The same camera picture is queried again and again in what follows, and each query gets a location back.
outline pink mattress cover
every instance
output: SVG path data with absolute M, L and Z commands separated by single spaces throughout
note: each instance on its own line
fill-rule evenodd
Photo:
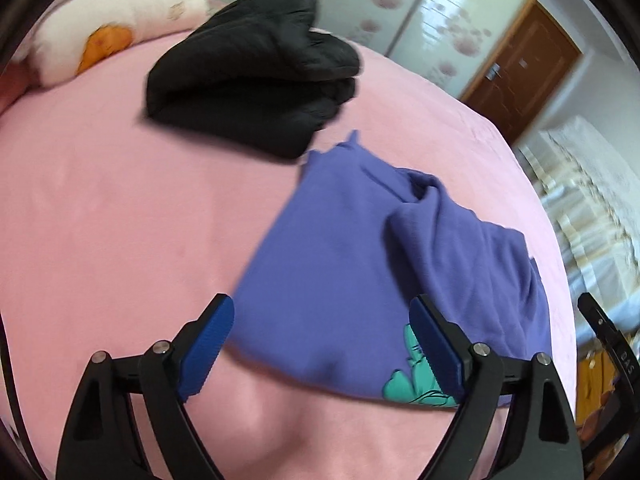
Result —
M 138 354 L 173 338 L 215 293 L 232 293 L 296 187 L 296 164 L 143 119 L 145 75 L 183 37 L 126 50 L 0 117 L 0 304 L 26 425 L 49 471 L 91 354 Z M 561 255 L 507 144 L 427 80 L 360 53 L 358 95 L 314 147 L 327 150 L 357 128 L 389 163 L 436 174 L 481 219 L 524 232 L 573 403 L 575 332 Z M 452 418 L 303 388 L 226 352 L 187 409 L 229 480 L 415 479 Z M 496 416 L 476 478 L 490 466 L 505 415 Z M 154 471 L 169 478 L 141 419 Z

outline green cartoon print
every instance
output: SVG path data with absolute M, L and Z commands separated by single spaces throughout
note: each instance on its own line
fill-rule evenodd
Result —
M 409 378 L 402 370 L 396 370 L 382 388 L 385 400 L 402 402 L 404 404 L 423 404 L 440 408 L 453 408 L 456 401 L 444 394 L 431 371 L 427 358 L 415 338 L 411 325 L 404 327 L 404 343 L 409 351 L 407 359 L 411 367 L 412 377 Z

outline blue gripper pad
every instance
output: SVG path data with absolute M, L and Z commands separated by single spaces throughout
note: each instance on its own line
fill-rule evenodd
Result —
M 465 398 L 462 362 L 419 298 L 409 305 L 409 323 L 442 392 L 461 403 Z
M 234 323 L 234 302 L 225 298 L 193 345 L 185 355 L 180 366 L 180 381 L 177 393 L 182 402 L 188 397 L 200 393 L 203 384 L 220 353 L 226 337 Z

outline purple fabric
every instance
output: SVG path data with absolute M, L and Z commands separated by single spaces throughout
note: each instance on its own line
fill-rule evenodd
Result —
M 546 295 L 524 236 L 480 221 L 436 177 L 379 160 L 354 133 L 309 153 L 236 290 L 230 341 L 303 383 L 398 400 L 388 394 L 398 370 L 420 381 L 423 359 L 405 329 L 421 293 L 472 342 L 516 358 L 551 354 Z

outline black down jacket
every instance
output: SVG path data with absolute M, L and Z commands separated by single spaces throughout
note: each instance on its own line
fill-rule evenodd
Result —
M 148 75 L 154 120 L 282 158 L 355 94 L 356 51 L 312 32 L 317 0 L 238 0 L 162 56 Z

